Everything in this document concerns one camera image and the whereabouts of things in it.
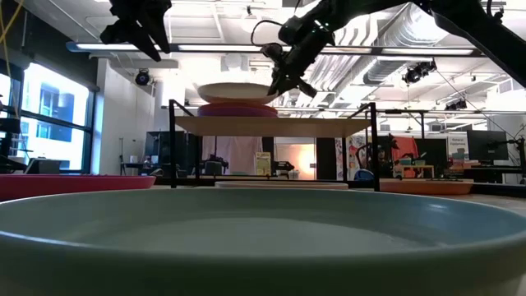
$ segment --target yellow cable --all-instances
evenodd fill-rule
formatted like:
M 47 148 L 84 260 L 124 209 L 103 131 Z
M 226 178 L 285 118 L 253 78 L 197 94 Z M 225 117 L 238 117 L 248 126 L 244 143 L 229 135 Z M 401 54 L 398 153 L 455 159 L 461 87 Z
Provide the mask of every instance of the yellow cable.
M 5 32 L 5 28 L 4 28 L 4 25 L 3 25 L 3 11 L 2 11 L 2 6 L 0 5 L 0 28 L 2 28 L 2 33 Z M 6 67 L 7 67 L 7 75 L 9 76 L 9 81 L 12 80 L 12 75 L 11 75 L 11 65 L 9 63 L 9 52 L 7 51 L 7 39 L 4 39 L 3 40 L 3 51 L 5 53 L 5 56 L 6 56 Z M 14 105 L 15 105 L 15 118 L 18 119 L 18 100 L 15 100 L 14 102 Z
M 9 29 L 11 29 L 11 26 L 15 22 L 16 17 L 20 13 L 20 10 L 22 9 L 22 5 L 24 4 L 24 0 L 20 0 L 20 3 L 18 3 L 18 7 L 15 10 L 15 14 L 11 17 L 11 20 L 9 20 L 9 23 L 7 23 L 6 29 L 2 32 L 2 36 L 0 36 L 0 42 L 2 42 L 7 35 L 7 32 L 9 32 Z
M 23 4 L 24 4 L 24 0 L 21 0 L 20 3 L 18 3 L 18 7 L 15 10 L 15 14 L 13 14 L 13 16 L 11 17 L 11 20 L 9 20 L 9 23 L 7 24 L 7 27 L 5 27 L 5 28 L 4 28 L 4 25 L 3 25 L 2 6 L 0 5 L 0 26 L 2 28 L 2 36 L 0 36 L 0 42 L 3 43 L 3 50 L 4 50 L 4 53 L 5 53 L 5 56 L 6 56 L 7 74 L 9 76 L 9 81 L 12 80 L 12 74 L 11 74 L 11 65 L 9 63 L 9 52 L 7 51 L 7 39 L 6 39 L 6 36 L 7 36 L 7 32 L 9 31 L 9 29 L 12 26 L 12 24 L 14 23 L 16 17 L 20 13 Z M 14 107 L 15 107 L 15 118 L 19 118 L 18 117 L 18 99 L 16 101 L 14 101 L 13 103 L 14 103 Z
M 2 28 L 2 33 L 5 32 L 5 28 L 3 26 L 3 12 L 2 12 L 2 6 L 0 6 L 0 27 Z M 7 39 L 3 40 L 3 51 L 6 54 L 6 64 L 7 64 L 7 75 L 9 76 L 9 79 L 11 79 L 11 66 L 9 65 L 9 53 L 7 52 Z

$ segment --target red object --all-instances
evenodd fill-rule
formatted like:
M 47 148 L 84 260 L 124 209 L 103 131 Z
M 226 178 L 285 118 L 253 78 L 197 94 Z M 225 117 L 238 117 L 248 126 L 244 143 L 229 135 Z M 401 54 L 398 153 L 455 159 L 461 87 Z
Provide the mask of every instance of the red object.
M 0 175 L 0 201 L 61 193 L 148 189 L 155 177 Z
M 396 136 L 394 138 L 399 149 L 391 149 L 393 161 L 400 160 L 405 154 L 412 153 L 413 158 L 418 157 L 417 142 L 412 137 Z
M 198 116 L 243 116 L 243 117 L 278 117 L 278 110 L 260 104 L 220 103 L 207 104 L 197 110 Z

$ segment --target light blue plate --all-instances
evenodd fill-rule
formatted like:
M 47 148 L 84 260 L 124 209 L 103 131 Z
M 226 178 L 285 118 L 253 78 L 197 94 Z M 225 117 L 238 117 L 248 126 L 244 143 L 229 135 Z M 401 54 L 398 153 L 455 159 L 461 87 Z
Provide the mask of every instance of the light blue plate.
M 188 189 L 0 204 L 0 295 L 498 295 L 526 218 L 374 192 Z

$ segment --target poster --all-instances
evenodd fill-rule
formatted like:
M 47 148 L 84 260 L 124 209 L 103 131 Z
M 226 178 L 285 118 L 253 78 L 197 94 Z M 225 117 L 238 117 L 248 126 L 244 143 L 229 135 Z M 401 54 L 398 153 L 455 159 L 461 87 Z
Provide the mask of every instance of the poster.
M 347 137 L 347 177 L 348 180 L 354 180 L 354 174 L 360 169 L 358 158 L 356 153 L 358 148 L 365 145 L 365 136 L 348 136 Z M 344 179 L 344 166 L 343 166 L 343 153 L 342 153 L 342 141 L 336 139 L 336 173 L 338 180 Z M 361 157 L 365 159 L 365 150 L 362 150 Z
M 270 160 L 270 152 L 256 152 L 257 176 L 270 176 L 272 174 Z
M 448 136 L 447 153 L 450 160 L 469 160 L 468 138 L 466 136 Z

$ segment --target plate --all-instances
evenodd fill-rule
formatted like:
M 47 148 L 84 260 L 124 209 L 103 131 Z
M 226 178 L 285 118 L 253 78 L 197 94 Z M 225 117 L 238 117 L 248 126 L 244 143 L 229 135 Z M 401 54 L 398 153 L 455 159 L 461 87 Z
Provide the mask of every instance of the plate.
M 198 116 L 239 116 L 277 118 L 278 110 L 260 104 L 220 103 L 199 107 Z
M 526 217 L 492 206 L 375 192 L 37 197 L 0 204 L 0 286 L 36 296 L 515 296 L 525 230 Z
M 471 192 L 473 182 L 426 179 L 382 179 L 380 190 L 403 194 L 458 196 Z
M 214 83 L 199 87 L 197 93 L 210 104 L 217 103 L 250 103 L 269 104 L 278 95 L 267 95 L 269 86 L 254 83 Z
M 296 189 L 326 189 L 348 190 L 344 183 L 323 182 L 286 182 L 286 181 L 223 181 L 216 182 L 218 188 L 296 188 Z
M 61 193 L 148 189 L 150 176 L 68 176 L 46 174 L 0 175 L 0 201 Z

